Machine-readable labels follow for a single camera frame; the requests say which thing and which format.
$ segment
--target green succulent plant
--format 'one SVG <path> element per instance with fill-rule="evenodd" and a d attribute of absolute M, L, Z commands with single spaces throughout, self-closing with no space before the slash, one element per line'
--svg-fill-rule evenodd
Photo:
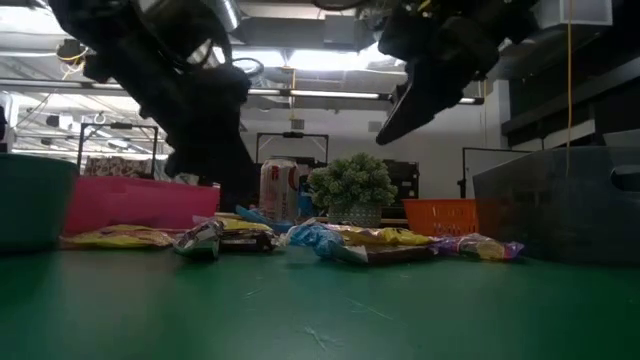
<path fill-rule="evenodd" d="M 366 153 L 337 159 L 309 176 L 313 203 L 321 208 L 348 209 L 355 204 L 391 205 L 398 188 L 387 166 Z"/>

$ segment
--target pink bin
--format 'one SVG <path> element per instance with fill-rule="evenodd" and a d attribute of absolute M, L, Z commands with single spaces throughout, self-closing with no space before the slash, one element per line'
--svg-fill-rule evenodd
<path fill-rule="evenodd" d="M 193 216 L 215 215 L 219 202 L 219 187 L 116 176 L 80 177 L 64 234 L 121 224 L 190 229 L 194 226 Z"/>

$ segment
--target wall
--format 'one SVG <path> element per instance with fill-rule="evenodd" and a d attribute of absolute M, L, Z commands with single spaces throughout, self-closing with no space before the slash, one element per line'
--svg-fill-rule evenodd
<path fill-rule="evenodd" d="M 419 163 L 421 198 L 459 198 L 456 184 L 462 178 L 462 148 L 501 148 L 500 121 L 508 118 L 508 101 L 499 104 L 496 86 L 487 98 L 487 121 L 483 106 L 457 106 L 440 113 L 428 125 L 386 146 L 375 143 L 375 133 L 367 132 L 369 121 L 384 121 L 386 113 L 376 111 L 324 110 L 296 111 L 295 117 L 305 119 L 306 133 L 329 134 L 329 160 L 367 152 L 381 159 Z M 270 110 L 243 112 L 242 122 L 249 132 L 242 138 L 252 157 L 257 132 L 289 131 L 289 112 Z M 313 156 L 323 160 L 324 152 L 309 139 L 273 138 L 260 152 L 260 161 L 273 155 Z"/>

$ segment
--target yellow cable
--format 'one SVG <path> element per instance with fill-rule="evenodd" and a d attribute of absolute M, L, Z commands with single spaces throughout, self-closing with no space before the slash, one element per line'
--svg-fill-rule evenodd
<path fill-rule="evenodd" d="M 80 53 L 80 54 L 78 54 L 76 56 L 72 56 L 70 58 L 63 58 L 62 56 L 58 56 L 58 59 L 64 60 L 64 61 L 77 60 L 77 59 L 83 57 L 87 53 L 87 51 L 89 51 L 89 48 L 85 48 L 82 53 Z"/>
<path fill-rule="evenodd" d="M 482 92 L 482 100 L 484 101 L 484 147 L 488 147 L 487 143 L 487 79 L 484 79 L 484 91 Z"/>
<path fill-rule="evenodd" d="M 573 126 L 573 52 L 572 52 L 572 19 L 573 19 L 573 0 L 569 0 L 569 17 L 567 29 L 567 101 L 569 102 L 569 124 L 567 126 L 567 173 L 569 177 L 569 168 L 571 166 L 571 127 Z"/>

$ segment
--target orange plastic basket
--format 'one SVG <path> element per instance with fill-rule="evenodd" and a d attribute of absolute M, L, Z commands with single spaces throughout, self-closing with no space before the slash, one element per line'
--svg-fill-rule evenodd
<path fill-rule="evenodd" d="M 466 235 L 478 231 L 476 201 L 405 199 L 409 228 L 421 235 Z"/>

